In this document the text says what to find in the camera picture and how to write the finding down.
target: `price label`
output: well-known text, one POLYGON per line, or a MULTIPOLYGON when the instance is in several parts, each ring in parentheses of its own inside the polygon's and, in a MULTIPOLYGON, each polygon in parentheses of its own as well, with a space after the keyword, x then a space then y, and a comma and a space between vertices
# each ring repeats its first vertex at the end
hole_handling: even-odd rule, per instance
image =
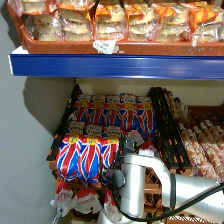
POLYGON ((112 54, 115 50, 116 40, 96 40, 93 42, 93 47, 99 53, 112 54))

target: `shelf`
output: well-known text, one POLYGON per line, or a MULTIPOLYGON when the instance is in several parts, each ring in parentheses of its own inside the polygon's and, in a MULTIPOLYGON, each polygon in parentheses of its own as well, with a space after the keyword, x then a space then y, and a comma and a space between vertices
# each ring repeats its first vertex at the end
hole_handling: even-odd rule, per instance
POLYGON ((224 80, 224 56, 141 56, 29 54, 9 55, 15 76, 224 80))

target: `wrapped pastry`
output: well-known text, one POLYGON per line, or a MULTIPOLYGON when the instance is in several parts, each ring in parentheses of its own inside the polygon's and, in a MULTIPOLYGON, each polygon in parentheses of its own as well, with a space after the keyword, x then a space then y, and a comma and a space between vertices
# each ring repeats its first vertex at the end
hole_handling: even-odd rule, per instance
POLYGON ((138 130, 138 109, 134 94, 120 94, 122 127, 125 130, 138 130))
POLYGON ((93 95, 89 104, 89 120, 88 123, 94 125, 104 125, 104 95, 93 95))
POLYGON ((161 28, 156 41, 173 42, 189 39, 188 9, 177 3, 152 4, 161 28))
POLYGON ((199 42, 219 41, 219 30, 223 23, 224 10, 207 2, 185 4, 189 8, 192 45, 199 42))
POLYGON ((87 122, 91 96, 79 94, 74 105, 73 115, 76 121, 87 122))
POLYGON ((9 0, 8 3, 18 16, 46 14, 57 9, 56 0, 9 0))
POLYGON ((83 187, 73 199, 73 209, 83 214, 98 213, 102 206, 99 196, 91 188, 98 182, 102 127, 88 125, 84 132, 78 163, 78 177, 83 187))
POLYGON ((80 150, 83 139, 83 123, 76 123, 70 120, 70 129, 63 138, 56 158, 57 169, 62 178, 59 182, 55 200, 51 205, 57 208, 57 216, 65 216, 73 207, 73 191, 69 186, 78 177, 78 164, 80 163, 80 150))
POLYGON ((105 126, 121 126, 121 102, 120 96, 107 95, 105 101, 105 126))
POLYGON ((158 128, 155 110, 150 97, 136 98, 138 108, 139 133, 143 138, 156 138, 158 128))
POLYGON ((120 137, 123 136, 121 127, 107 126, 103 130, 102 147, 100 151, 100 160, 102 165, 102 184, 107 185, 107 179, 104 171, 109 169, 119 150, 120 137))
POLYGON ((92 24, 87 11, 61 9, 59 12, 65 41, 90 41, 92 39, 92 24))
POLYGON ((124 7, 128 25, 128 40, 153 40, 158 22, 153 8, 148 7, 146 2, 140 0, 125 0, 124 7))
POLYGON ((122 40, 126 20, 118 0, 101 0, 95 13, 95 40, 122 40))
POLYGON ((60 9, 88 11, 95 4, 94 0, 58 0, 60 9))

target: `food package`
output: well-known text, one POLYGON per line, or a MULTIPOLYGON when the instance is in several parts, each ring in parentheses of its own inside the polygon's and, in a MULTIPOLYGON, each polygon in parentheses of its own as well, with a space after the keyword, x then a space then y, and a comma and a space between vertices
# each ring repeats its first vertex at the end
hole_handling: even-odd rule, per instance
POLYGON ((57 208, 58 217, 65 216, 73 207, 73 191, 68 183, 78 177, 83 139, 83 123, 71 120, 69 125, 73 128, 63 138, 56 158, 57 169, 62 180, 58 184, 55 200, 51 201, 51 205, 57 208))
POLYGON ((58 0, 60 9, 88 11, 95 4, 94 0, 58 0))
POLYGON ((104 196, 104 211, 107 218, 113 223, 118 222, 122 218, 122 214, 118 211, 109 188, 106 188, 104 196))
POLYGON ((25 26, 34 40, 38 41, 62 41, 61 21, 58 12, 29 16, 25 20, 25 26))
POLYGON ((89 121, 88 123, 94 125, 104 125, 104 95, 93 95, 89 105, 89 121))
POLYGON ((195 168, 199 169, 197 175, 210 179, 216 179, 217 175, 211 163, 207 161, 203 148, 198 143, 197 138, 190 128, 190 124, 186 124, 183 120, 178 121, 178 128, 183 146, 186 150, 187 156, 192 166, 192 171, 195 168))
POLYGON ((22 14, 39 15, 51 13, 57 9, 57 0, 8 0, 18 16, 22 14))
POLYGON ((73 115, 76 121, 87 122, 91 96, 79 94, 74 105, 73 115))
POLYGON ((120 137, 124 135, 123 129, 116 126, 107 126, 103 130, 103 140, 100 152, 100 160, 102 165, 102 183, 107 185, 104 175, 105 171, 110 168, 119 150, 120 137))
POLYGON ((95 13, 95 40, 123 40, 126 33, 124 10, 119 0, 100 0, 95 13))
POLYGON ((97 213, 102 209, 99 196, 91 188, 98 182, 102 127, 87 125, 80 149, 78 177, 83 187, 73 199, 73 209, 83 214, 97 213))
POLYGON ((121 102, 120 96, 107 95, 105 101, 105 126, 121 126, 121 102))
POLYGON ((222 36, 224 10, 209 5, 207 2, 194 2, 186 4, 189 7, 189 22, 192 32, 192 45, 200 42, 219 41, 222 36))
POLYGON ((65 41, 92 40, 92 23, 87 11, 60 9, 65 41))
POLYGON ((134 94, 120 94, 121 99, 121 116, 122 127, 127 130, 138 130, 138 108, 136 103, 136 95, 134 94))
POLYGON ((189 39, 188 8, 178 3, 152 4, 161 25, 156 41, 175 42, 189 39))
POLYGON ((155 110, 150 97, 137 97, 139 133, 144 139, 158 136, 155 110))
POLYGON ((128 26, 128 40, 150 41, 154 40, 158 28, 158 17, 154 15, 153 8, 143 0, 125 0, 125 14, 128 26))

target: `union jack packaging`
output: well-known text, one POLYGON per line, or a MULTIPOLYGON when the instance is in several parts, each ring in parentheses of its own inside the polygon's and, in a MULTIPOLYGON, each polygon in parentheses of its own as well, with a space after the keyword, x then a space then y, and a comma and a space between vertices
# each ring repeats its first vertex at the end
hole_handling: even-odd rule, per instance
POLYGON ((96 184, 99 178, 101 136, 101 126, 87 125, 78 163, 78 177, 83 187, 73 199, 73 208, 83 214, 96 213, 102 208, 97 193, 90 187, 96 184))
POLYGON ((88 121, 88 111, 90 105, 91 96, 86 94, 80 94, 74 105, 74 117, 75 121, 87 122, 88 121))
POLYGON ((121 126, 121 102, 119 96, 107 95, 105 102, 105 126, 121 126))
POLYGON ((51 205, 57 208, 58 217, 65 216, 72 208, 73 191, 68 183, 78 177, 82 138, 83 134, 73 129, 69 134, 65 135, 59 147, 56 164, 62 180, 57 187, 55 200, 51 201, 51 205))
MULTIPOLYGON (((103 169, 108 169, 112 165, 116 157, 116 153, 119 150, 120 137, 123 135, 124 133, 121 127, 104 127, 102 147, 100 152, 100 160, 103 169)), ((107 185, 107 180, 104 175, 102 175, 101 181, 103 184, 107 185)))
POLYGON ((125 130, 138 130, 138 109, 134 94, 120 94, 121 116, 125 130))
POLYGON ((139 133, 144 139, 158 135, 156 114, 150 97, 137 97, 139 133))
POLYGON ((89 105, 89 121, 94 125, 104 125, 105 96, 93 95, 89 105))

